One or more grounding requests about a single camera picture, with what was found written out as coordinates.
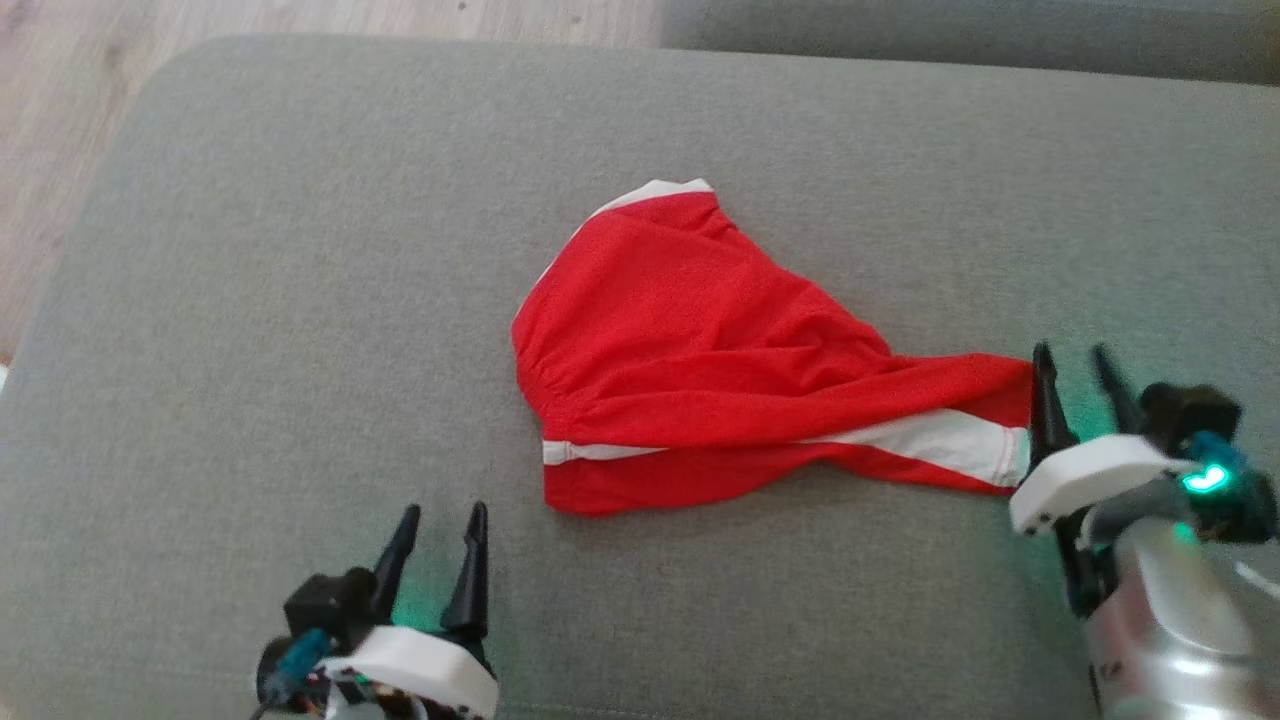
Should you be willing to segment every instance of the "gray fabric surface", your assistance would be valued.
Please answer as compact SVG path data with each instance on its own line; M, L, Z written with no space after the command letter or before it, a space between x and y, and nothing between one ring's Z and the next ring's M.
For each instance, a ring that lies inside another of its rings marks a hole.
M1274 0L680 0L664 47L1280 85Z
M247 715L289 591L416 501L438 610L484 498L503 717L1087 716L1055 559L996 498L813 468L548 510L508 324L593 209L701 176L896 350L1048 337L1097 433L1110 341L1247 398L1276 466L1277 120L1271 88L1039 70L205 45L138 100L0 396L0 698Z

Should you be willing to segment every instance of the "red garment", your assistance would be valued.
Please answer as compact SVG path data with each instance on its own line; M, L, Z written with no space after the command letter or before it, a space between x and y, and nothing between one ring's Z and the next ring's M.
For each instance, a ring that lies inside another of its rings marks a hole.
M512 341L558 510L714 502L814 460L989 493L1027 471L1028 363L893 355L703 181L653 181L593 214Z

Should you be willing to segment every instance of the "green led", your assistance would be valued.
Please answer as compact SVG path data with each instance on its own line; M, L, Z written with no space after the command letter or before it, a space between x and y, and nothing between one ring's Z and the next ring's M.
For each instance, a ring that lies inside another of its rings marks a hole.
M1204 468L1202 475L1188 475L1183 478L1183 486L1192 492L1210 492L1226 483L1226 470L1219 465Z

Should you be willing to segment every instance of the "wooden floor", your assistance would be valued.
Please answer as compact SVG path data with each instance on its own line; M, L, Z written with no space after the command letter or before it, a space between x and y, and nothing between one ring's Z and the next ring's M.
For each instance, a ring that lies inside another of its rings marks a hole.
M124 111L182 50L260 32L653 46L662 1L0 0L0 363Z

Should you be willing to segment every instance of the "robotic arm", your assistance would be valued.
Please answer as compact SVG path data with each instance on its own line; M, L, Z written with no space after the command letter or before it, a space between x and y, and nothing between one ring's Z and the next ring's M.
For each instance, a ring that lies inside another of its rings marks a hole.
M268 711L328 720L492 720L498 682L489 632L489 516L476 502L467 556L440 630L392 624L421 510L411 505L372 570L312 575L284 602L289 635L268 643L256 675L257 720Z
M1094 363L1119 432L1080 442L1050 348L1036 347L1032 470L1010 518L1020 533L1055 538L1100 715L1280 717L1253 634L1201 544L1276 537L1271 480L1230 445L1239 405L1166 383L1139 405L1102 347Z

